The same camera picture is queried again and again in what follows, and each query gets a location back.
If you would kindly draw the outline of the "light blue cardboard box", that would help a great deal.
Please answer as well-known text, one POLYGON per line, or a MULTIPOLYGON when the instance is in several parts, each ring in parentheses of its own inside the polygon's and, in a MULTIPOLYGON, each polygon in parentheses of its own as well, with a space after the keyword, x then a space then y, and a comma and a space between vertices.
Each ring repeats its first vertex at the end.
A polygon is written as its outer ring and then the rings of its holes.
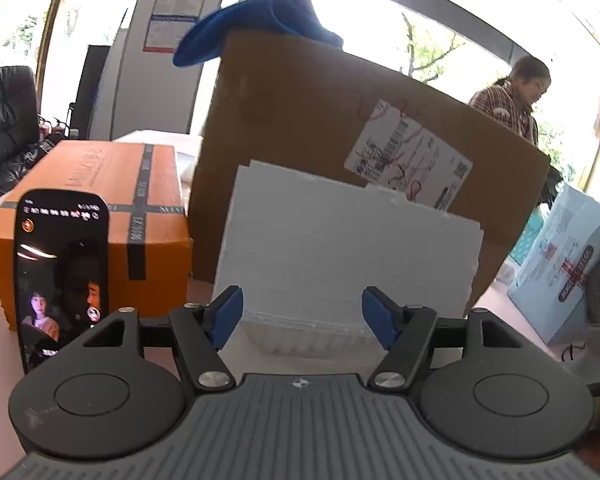
POLYGON ((567 185, 508 289, 547 346, 584 337, 585 282, 598 260, 600 203, 567 185))

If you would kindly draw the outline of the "orange shoe box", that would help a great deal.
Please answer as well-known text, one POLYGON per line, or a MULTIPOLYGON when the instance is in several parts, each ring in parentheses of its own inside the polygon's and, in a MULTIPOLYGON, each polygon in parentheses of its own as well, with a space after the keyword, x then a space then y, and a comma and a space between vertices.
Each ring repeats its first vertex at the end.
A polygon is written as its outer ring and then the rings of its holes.
POLYGON ((114 307, 163 316, 184 304, 193 242, 174 147, 65 140, 0 198, 0 301, 10 327, 16 325, 16 206, 32 188, 92 193, 107 204, 109 299, 114 307))

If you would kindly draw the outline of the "black smartphone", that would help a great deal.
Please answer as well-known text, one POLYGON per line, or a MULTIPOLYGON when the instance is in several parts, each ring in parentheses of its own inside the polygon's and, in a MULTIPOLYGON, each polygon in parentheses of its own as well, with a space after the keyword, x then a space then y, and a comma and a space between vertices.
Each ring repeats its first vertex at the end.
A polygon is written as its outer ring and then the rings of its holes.
POLYGON ((20 197, 14 295, 26 373, 109 314, 108 232, 108 206, 96 194, 34 188, 20 197))

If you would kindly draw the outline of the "teal flat box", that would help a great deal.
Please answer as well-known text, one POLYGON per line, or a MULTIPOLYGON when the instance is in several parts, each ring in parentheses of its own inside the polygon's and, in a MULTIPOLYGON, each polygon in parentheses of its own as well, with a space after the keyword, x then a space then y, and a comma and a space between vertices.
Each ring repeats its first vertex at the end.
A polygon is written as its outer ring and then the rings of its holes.
POLYGON ((524 263, 524 260, 526 260, 533 243, 544 226, 545 219, 549 212, 550 208, 548 208, 547 204, 541 204, 530 214, 520 237, 516 241, 513 249, 509 252, 509 257, 512 258, 518 266, 521 266, 524 263))

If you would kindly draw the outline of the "white foam board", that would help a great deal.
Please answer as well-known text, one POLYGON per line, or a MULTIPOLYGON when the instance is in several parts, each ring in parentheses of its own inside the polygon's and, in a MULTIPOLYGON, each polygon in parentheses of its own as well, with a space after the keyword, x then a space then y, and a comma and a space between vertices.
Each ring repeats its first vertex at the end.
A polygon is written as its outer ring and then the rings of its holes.
POLYGON ((238 285, 249 321, 363 327, 376 286, 458 318, 478 270, 478 222, 253 160, 234 183, 214 289, 238 285))

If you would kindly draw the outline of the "black leather sofa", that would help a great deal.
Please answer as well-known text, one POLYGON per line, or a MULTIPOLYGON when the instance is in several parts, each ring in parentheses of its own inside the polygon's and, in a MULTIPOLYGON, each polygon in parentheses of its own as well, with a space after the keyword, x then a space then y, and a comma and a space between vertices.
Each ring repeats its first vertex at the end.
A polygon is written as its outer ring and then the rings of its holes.
POLYGON ((60 132, 41 136, 30 67, 0 67, 0 197, 64 139, 60 132))

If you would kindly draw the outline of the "person in plaid jacket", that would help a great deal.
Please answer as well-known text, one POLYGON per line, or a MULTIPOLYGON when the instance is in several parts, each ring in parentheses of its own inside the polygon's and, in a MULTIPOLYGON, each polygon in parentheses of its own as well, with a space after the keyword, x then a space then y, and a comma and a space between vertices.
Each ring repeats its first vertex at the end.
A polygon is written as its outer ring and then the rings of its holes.
POLYGON ((500 122, 536 148, 540 130, 533 105, 544 96, 552 77, 545 63, 531 55, 520 58, 510 73, 478 92, 468 105, 500 122))

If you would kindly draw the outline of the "brown cardboard box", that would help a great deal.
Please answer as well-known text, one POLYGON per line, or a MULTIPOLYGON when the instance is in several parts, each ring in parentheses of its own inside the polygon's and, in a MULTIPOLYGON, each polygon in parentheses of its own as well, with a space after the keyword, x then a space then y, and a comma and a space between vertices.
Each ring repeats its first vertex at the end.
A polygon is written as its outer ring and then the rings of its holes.
POLYGON ((236 171, 252 160, 361 185, 344 166, 379 102, 411 117, 471 162, 452 214, 484 237, 471 298, 490 286, 535 207, 548 157, 452 96, 304 38, 238 30, 227 38, 188 207, 193 274, 214 279, 236 171))

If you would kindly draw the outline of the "blue cloth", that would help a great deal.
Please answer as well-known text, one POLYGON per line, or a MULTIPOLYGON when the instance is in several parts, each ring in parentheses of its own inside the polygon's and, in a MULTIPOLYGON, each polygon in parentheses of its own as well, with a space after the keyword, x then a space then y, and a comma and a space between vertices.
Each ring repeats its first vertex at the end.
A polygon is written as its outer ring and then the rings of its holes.
POLYGON ((325 28, 312 0, 244 0, 207 15, 184 35, 172 63, 189 67, 218 58, 234 30, 290 35, 341 49, 343 39, 325 28))

